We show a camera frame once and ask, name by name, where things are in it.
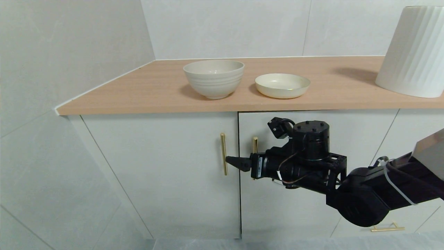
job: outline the cabinet door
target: cabinet door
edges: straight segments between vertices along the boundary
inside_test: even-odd
[[[87,115],[83,119],[154,238],[239,238],[237,113]]]
[[[380,156],[397,158],[411,152],[416,142],[444,128],[443,109],[401,109],[393,121],[373,162]],[[415,232],[430,215],[442,204],[440,199],[423,202],[416,206],[408,206],[390,211],[377,228],[393,227],[396,222],[405,230],[371,232],[371,228],[362,228],[345,219],[337,225],[333,237],[405,234]]]
[[[283,146],[267,122],[273,117],[326,121],[330,125],[330,151],[347,156],[348,172],[367,167],[384,139],[397,110],[330,110],[239,114],[241,157],[252,151],[252,137],[258,137],[258,151]],[[302,188],[287,190],[270,179],[252,180],[241,172],[242,239],[268,241],[283,238],[330,237],[340,214],[325,204],[325,195]]]

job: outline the floor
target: floor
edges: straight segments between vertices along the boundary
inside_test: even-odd
[[[244,243],[241,240],[158,239],[150,250],[444,250],[444,231],[424,234]]]

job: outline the shallow dish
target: shallow dish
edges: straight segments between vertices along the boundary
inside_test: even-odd
[[[282,73],[261,75],[255,82],[260,93],[279,99],[300,97],[310,86],[310,80],[305,77]]]

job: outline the drawer handle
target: drawer handle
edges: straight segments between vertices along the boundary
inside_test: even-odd
[[[405,227],[398,226],[398,224],[396,224],[396,222],[393,222],[392,225],[394,225],[395,227],[377,228],[376,226],[373,226],[373,229],[371,229],[370,231],[372,231],[372,232],[387,232],[387,231],[405,230]]]
[[[223,160],[223,172],[228,175],[228,168],[226,166],[226,145],[225,145],[225,134],[221,133],[221,143],[222,143],[222,160]]]
[[[258,152],[258,138],[255,136],[253,137],[253,153],[257,153]]]

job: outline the ceramic bowl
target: ceramic bowl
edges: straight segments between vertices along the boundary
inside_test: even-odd
[[[310,86],[310,80],[305,77],[280,73],[258,76],[255,82],[260,93],[279,99],[300,97]]]
[[[233,60],[205,60],[183,67],[191,87],[209,99],[221,99],[241,83],[245,65]]]

